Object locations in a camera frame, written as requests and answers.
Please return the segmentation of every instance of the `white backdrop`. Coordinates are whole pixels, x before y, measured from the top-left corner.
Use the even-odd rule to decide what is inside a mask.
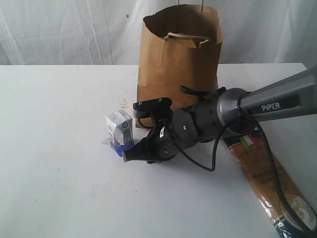
[[[0,0],[0,64],[137,64],[142,18],[177,2]],[[316,0],[205,5],[219,14],[221,63],[317,63]]]

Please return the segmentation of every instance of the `small carton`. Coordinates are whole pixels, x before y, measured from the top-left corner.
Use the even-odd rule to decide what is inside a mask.
[[[124,110],[111,113],[106,117],[110,146],[123,155],[123,151],[130,149],[133,143],[132,117]]]

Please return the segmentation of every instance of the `white table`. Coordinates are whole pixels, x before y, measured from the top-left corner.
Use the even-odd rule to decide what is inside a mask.
[[[218,80],[255,90],[304,69],[220,65]],[[180,155],[162,164],[124,163],[101,144],[106,115],[124,100],[131,113],[137,78],[136,65],[0,66],[0,237],[277,238],[223,143],[214,173]],[[262,123],[315,210],[316,121]],[[134,130],[135,139],[146,134]],[[209,162],[211,148],[212,142],[188,153]]]

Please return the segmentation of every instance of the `brown paper bag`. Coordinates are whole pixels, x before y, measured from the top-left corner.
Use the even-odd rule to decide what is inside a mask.
[[[204,47],[191,48],[164,40],[168,33],[210,38]],[[222,35],[217,11],[208,6],[176,5],[143,18],[137,101],[172,99],[172,109],[194,104],[197,97],[180,92],[217,88],[217,66]],[[150,119],[142,123],[151,126]]]

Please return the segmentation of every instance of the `white curtain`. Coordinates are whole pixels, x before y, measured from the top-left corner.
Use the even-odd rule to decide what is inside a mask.
[[[201,0],[180,0],[201,4]],[[142,18],[178,0],[0,0],[0,64],[137,64]],[[205,0],[221,63],[317,63],[316,0]]]

